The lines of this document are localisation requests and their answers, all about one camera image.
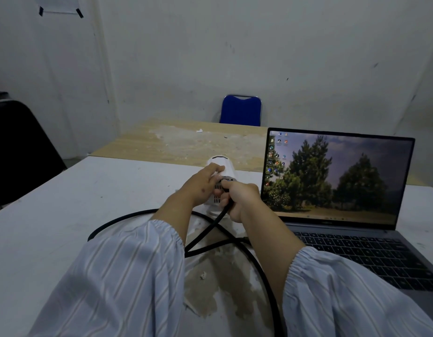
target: sky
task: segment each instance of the sky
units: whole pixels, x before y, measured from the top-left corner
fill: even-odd
[[[312,145],[317,134],[285,132],[279,136],[278,132],[271,132],[276,139],[276,152],[287,167],[292,161],[293,152],[298,152],[306,139]],[[326,136],[329,142],[326,158],[332,157],[332,164],[329,166],[327,181],[332,188],[338,186],[340,176],[349,167],[358,162],[362,153],[371,160],[372,166],[376,167],[380,177],[387,185],[388,191],[401,190],[404,184],[405,171],[407,170],[410,157],[411,141],[397,141],[380,138],[363,138],[348,136]]]

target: laptop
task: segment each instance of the laptop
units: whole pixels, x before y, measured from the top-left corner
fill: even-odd
[[[261,196],[305,244],[365,266],[433,320],[433,265],[396,231],[414,144],[268,128]]]

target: hand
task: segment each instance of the hand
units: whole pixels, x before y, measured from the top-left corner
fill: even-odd
[[[219,196],[221,201],[219,205],[221,207],[227,206],[229,199],[231,198],[235,204],[230,210],[230,218],[235,222],[242,222],[242,217],[246,215],[246,210],[250,206],[255,205],[257,201],[261,202],[259,188],[254,183],[241,183],[236,181],[221,181],[221,185],[225,189],[229,189],[228,193],[225,193],[221,189],[215,189],[214,195]]]
[[[213,190],[215,184],[221,180],[221,176],[215,172],[224,171],[224,165],[210,163],[205,168],[191,176],[187,182],[180,188],[179,192],[183,193],[187,198],[191,198],[193,207],[206,202]]]

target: laptop bezel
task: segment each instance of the laptop bezel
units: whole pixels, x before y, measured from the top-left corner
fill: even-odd
[[[270,140],[270,132],[271,131],[279,131],[279,132],[297,132],[297,133],[310,133],[316,135],[330,135],[330,136],[349,136],[349,137],[363,137],[363,138],[379,138],[379,139],[388,139],[395,141],[410,141],[410,157],[408,159],[407,167],[405,170],[405,177],[402,186],[402,192],[400,194],[399,199],[399,209],[396,215],[396,220],[393,224],[380,224],[380,223],[367,223],[367,222],[357,222],[357,221],[342,221],[342,220],[325,220],[325,219],[310,219],[310,218],[302,218],[302,217],[292,217],[292,216],[281,216],[282,221],[284,222],[292,222],[292,223],[300,223],[300,224],[314,224],[314,225],[322,225],[322,226],[347,226],[353,228],[369,228],[369,229],[381,229],[381,230],[395,230],[396,225],[399,218],[399,213],[401,211],[402,199],[404,197],[405,185],[407,183],[408,171],[410,170],[411,157],[413,156],[413,148],[415,147],[415,139],[410,137],[395,137],[395,136],[382,136],[382,135],[365,135],[360,133],[351,133],[351,132],[335,132],[335,131],[315,131],[315,130],[297,130],[297,129],[286,129],[286,128],[268,128],[266,135],[266,144],[265,144],[265,154],[264,154],[264,162],[263,162],[263,172],[262,172],[262,184],[260,189],[260,196],[262,200],[264,200],[264,180],[266,175],[266,162],[268,155],[268,146]]]

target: chair backrest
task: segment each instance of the chair backrest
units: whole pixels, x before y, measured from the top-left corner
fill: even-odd
[[[0,101],[0,206],[26,195],[66,169],[27,106]]]
[[[220,123],[260,126],[262,101],[259,97],[228,95],[221,107]]]

